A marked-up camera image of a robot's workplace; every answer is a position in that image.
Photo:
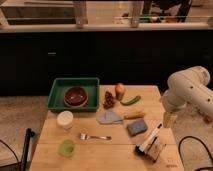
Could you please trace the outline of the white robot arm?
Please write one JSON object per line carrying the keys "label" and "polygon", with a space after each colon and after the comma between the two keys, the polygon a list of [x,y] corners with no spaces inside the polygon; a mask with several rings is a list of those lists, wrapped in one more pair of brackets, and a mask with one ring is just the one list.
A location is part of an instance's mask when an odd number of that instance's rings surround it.
{"label": "white robot arm", "polygon": [[213,90],[207,87],[209,82],[210,73],[202,66],[171,74],[167,80],[168,89],[161,97],[165,110],[163,127],[170,128],[177,118],[175,112],[183,109],[187,103],[213,117]]}

